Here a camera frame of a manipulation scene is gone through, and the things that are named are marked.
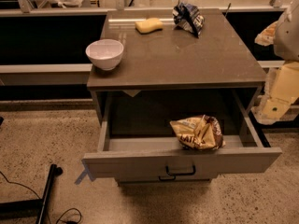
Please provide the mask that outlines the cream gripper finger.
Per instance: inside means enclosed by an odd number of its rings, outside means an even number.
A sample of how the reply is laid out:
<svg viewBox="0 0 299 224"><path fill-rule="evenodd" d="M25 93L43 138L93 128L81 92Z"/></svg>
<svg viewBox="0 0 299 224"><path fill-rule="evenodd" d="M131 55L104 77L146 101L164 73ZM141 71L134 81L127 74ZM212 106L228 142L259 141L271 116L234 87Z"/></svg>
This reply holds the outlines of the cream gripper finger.
<svg viewBox="0 0 299 224"><path fill-rule="evenodd" d="M264 28L254 39L254 42L261 46L270 46L274 44L274 37L277 28L277 22L274 21Z"/></svg>
<svg viewBox="0 0 299 224"><path fill-rule="evenodd" d="M261 96L257 104L253 106L251 112L254 118L263 125L272 125L287 113L291 105L279 99L270 99Z"/></svg>

